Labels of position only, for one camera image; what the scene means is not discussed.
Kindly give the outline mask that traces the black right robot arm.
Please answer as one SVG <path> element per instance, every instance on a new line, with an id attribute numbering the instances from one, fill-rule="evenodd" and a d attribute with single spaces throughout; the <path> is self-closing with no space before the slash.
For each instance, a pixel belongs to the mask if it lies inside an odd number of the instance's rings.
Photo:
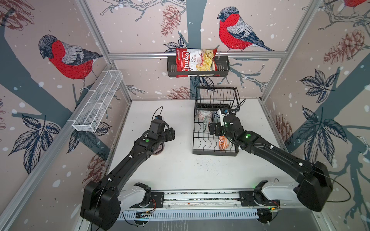
<path id="1" fill-rule="evenodd" d="M 244 130 L 235 114 L 225 116 L 219 123 L 208 124 L 208 128 L 211 135 L 224 136 L 237 148 L 263 158 L 283 170 L 298 183 L 293 191 L 299 202 L 312 211 L 322 211 L 333 191 L 326 165 L 319 161 L 312 164 L 297 158 L 272 145 L 261 135 Z"/>

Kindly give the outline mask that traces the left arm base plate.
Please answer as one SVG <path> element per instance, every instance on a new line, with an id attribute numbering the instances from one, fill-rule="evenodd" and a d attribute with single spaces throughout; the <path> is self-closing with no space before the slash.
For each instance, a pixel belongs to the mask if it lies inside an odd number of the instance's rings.
<path id="1" fill-rule="evenodd" d="M 162 208 L 164 203 L 164 192 L 151 192 L 150 196 L 145 195 L 143 202 L 135 204 L 130 208 L 153 209 Z"/>

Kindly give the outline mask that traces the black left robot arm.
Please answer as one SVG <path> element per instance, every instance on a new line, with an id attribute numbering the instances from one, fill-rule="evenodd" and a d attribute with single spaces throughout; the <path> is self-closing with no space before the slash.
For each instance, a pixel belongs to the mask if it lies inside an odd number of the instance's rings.
<path id="1" fill-rule="evenodd" d="M 149 130 L 134 142 L 129 154 L 98 182 L 89 182 L 83 193 L 81 217 L 107 231 L 119 217 L 124 185 L 134 172 L 165 142 L 175 140 L 175 130 L 161 120 L 154 119 Z"/>

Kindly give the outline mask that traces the grey green patterned bowl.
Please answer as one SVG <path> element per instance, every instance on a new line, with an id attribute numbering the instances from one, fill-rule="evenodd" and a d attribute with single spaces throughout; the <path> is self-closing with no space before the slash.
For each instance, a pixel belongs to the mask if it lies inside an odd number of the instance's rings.
<path id="1" fill-rule="evenodd" d="M 164 147 L 165 147 L 165 144 L 164 143 L 161 144 L 161 145 L 159 145 L 159 147 L 157 148 L 157 150 L 155 150 L 152 155 L 153 156 L 159 155 L 164 150 Z"/>

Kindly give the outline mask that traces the orange brown patterned bowl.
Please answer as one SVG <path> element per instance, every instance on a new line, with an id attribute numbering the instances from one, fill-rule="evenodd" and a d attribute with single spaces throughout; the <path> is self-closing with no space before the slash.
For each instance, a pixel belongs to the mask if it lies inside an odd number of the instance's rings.
<path id="1" fill-rule="evenodd" d="M 225 136 L 218 137 L 218 146 L 220 151 L 230 151 L 232 144 Z"/>

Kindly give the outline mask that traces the orange diamond white bowl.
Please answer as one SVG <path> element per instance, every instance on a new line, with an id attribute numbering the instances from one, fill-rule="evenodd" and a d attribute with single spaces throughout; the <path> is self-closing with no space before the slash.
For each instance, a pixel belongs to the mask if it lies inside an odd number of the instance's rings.
<path id="1" fill-rule="evenodd" d="M 209 124 L 213 123 L 213 120 L 211 117 L 209 116 L 206 116 L 204 119 L 203 119 L 203 132 L 204 133 L 209 133 L 210 130 L 209 130 Z"/>

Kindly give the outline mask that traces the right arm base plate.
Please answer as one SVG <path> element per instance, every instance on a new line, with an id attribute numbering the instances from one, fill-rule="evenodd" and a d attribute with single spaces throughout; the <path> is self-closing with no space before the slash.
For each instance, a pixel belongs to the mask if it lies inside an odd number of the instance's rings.
<path id="1" fill-rule="evenodd" d="M 239 191 L 242 207 L 279 207 L 279 200 L 269 200 L 262 193 L 255 191 Z"/>

